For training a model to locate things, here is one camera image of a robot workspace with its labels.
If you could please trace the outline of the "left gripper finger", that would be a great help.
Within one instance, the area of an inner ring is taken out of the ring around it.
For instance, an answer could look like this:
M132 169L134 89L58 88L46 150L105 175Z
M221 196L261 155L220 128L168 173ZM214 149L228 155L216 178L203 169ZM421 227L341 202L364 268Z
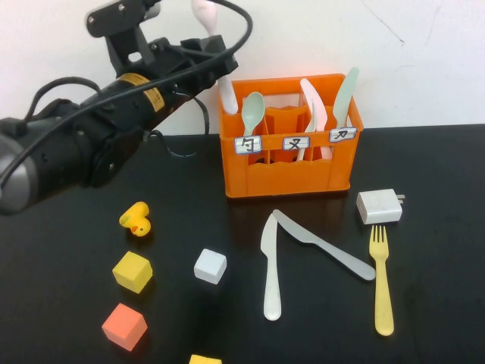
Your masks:
M212 78L221 78L231 74L234 70L239 67L238 62L233 55L226 58L221 58L217 61L214 67L211 69Z
M219 56L227 52L221 35L208 36L203 39L203 53L207 56Z

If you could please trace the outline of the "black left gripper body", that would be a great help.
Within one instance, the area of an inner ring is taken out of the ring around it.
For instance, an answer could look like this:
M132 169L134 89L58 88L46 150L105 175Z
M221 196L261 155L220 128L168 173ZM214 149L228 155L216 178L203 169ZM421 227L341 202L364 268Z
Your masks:
M203 53L203 39L172 45L160 38L148 44L145 77L150 83L158 83L145 91L149 99L192 99L216 84L220 78L212 78L211 69L217 56Z

